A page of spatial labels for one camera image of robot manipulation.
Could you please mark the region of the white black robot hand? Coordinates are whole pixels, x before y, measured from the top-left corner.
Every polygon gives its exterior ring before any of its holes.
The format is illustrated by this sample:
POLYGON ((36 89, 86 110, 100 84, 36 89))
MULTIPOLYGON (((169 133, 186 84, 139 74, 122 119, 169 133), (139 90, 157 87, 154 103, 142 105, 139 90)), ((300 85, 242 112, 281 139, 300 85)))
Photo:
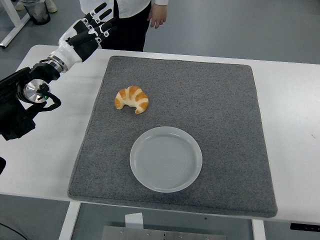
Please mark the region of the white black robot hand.
POLYGON ((59 73, 65 73, 76 63, 87 60, 100 46, 101 42, 117 30, 115 18, 103 21, 112 13, 103 2, 78 19, 60 37, 58 48, 47 58, 46 62, 59 73))

